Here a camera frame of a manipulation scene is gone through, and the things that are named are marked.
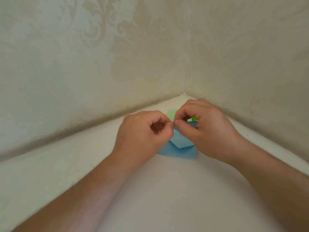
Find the hand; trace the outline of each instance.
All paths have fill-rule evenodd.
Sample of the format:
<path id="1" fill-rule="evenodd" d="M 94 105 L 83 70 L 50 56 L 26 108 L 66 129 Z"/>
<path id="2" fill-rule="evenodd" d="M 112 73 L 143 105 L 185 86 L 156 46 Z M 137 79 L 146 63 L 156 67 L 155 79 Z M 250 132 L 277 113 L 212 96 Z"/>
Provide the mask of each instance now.
<path id="1" fill-rule="evenodd" d="M 173 137 L 173 127 L 173 122 L 160 111 L 127 115 L 119 127 L 111 156 L 137 169 Z"/>
<path id="2" fill-rule="evenodd" d="M 196 128 L 186 123 L 191 117 L 198 120 Z M 235 157 L 245 140 L 219 107 L 202 98 L 188 100 L 176 112 L 174 123 L 201 153 L 225 163 Z"/>

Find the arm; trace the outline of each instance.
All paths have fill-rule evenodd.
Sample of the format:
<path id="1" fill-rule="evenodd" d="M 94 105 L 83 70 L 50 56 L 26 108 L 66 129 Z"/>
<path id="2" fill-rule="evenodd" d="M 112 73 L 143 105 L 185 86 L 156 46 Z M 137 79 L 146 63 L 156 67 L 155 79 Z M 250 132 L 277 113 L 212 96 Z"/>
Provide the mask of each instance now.
<path id="1" fill-rule="evenodd" d="M 196 128 L 185 121 L 195 117 Z M 309 177 L 242 137 L 220 108 L 187 101 L 175 115 L 180 133 L 198 150 L 236 168 L 288 231 L 309 231 Z"/>
<path id="2" fill-rule="evenodd" d="M 173 123 L 160 111 L 126 116 L 113 152 L 13 232 L 94 231 L 126 179 L 172 136 Z"/>

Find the light green paper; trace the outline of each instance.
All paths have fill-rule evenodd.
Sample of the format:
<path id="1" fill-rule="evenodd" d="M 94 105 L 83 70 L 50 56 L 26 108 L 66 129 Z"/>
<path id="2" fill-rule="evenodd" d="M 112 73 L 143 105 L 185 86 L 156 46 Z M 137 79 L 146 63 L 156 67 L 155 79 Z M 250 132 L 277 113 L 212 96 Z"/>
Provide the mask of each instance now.
<path id="1" fill-rule="evenodd" d="M 171 121 L 174 121 L 174 118 L 175 118 L 175 114 L 176 112 L 178 111 L 178 109 L 170 109 L 168 110 L 167 113 L 165 113 L 165 115 L 171 120 Z M 196 121 L 195 118 L 192 118 L 192 119 L 188 119 L 188 121 Z"/>

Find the damask wallpaper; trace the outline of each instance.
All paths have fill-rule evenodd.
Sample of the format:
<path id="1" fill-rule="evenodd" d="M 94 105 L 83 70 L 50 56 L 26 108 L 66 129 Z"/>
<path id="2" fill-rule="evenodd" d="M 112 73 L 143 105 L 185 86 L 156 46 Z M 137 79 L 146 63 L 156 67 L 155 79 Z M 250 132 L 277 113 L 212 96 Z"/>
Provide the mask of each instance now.
<path id="1" fill-rule="evenodd" d="M 0 155 L 186 92 L 309 159 L 308 39 L 309 0 L 0 0 Z"/>
<path id="2" fill-rule="evenodd" d="M 184 93 L 186 37 L 163 0 L 0 0 L 0 153 Z"/>

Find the fingernail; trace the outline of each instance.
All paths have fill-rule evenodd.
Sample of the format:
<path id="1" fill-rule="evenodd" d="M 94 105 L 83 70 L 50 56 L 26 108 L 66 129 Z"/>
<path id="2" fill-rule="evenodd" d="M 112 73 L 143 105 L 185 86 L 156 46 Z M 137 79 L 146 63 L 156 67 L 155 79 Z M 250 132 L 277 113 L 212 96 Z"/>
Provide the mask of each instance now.
<path id="1" fill-rule="evenodd" d="M 175 124 L 176 126 L 178 126 L 178 125 L 179 125 L 179 120 L 174 120 L 174 124 Z"/>

